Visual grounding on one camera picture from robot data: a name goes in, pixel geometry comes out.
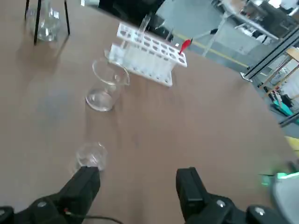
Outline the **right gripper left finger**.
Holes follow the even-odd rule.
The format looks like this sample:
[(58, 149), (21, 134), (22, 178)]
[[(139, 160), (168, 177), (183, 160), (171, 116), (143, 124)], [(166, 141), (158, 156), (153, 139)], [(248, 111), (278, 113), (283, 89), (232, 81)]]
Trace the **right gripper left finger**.
[(15, 212), (1, 206), (2, 224), (81, 224), (100, 189), (96, 167), (81, 167), (57, 193), (40, 197), (26, 209)]

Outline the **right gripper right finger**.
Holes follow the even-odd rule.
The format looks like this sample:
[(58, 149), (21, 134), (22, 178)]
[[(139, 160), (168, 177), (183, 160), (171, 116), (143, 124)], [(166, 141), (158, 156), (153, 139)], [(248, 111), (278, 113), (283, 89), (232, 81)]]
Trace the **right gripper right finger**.
[(286, 224), (274, 210), (250, 205), (245, 211), (227, 197), (209, 193), (196, 168), (176, 172), (176, 191), (186, 224)]

